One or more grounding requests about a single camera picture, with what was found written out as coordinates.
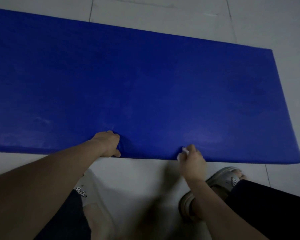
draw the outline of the white floor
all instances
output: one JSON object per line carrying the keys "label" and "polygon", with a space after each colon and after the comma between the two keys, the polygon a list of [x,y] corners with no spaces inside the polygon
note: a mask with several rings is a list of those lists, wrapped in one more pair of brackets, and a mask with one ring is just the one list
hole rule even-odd
{"label": "white floor", "polygon": [[[0,8],[270,48],[300,147],[300,0],[0,0]],[[0,153],[0,173],[38,158]],[[165,163],[107,158],[91,166],[116,219],[154,196]],[[226,165],[209,163],[208,176]],[[300,164],[236,165],[255,182],[300,196]],[[187,190],[181,181],[169,204]]]}

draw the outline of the blue mat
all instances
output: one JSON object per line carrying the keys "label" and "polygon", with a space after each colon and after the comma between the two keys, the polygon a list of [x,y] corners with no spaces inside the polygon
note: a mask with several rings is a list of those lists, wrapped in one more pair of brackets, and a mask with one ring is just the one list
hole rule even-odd
{"label": "blue mat", "polygon": [[271,50],[0,10],[0,152],[107,130],[122,157],[300,162]]}

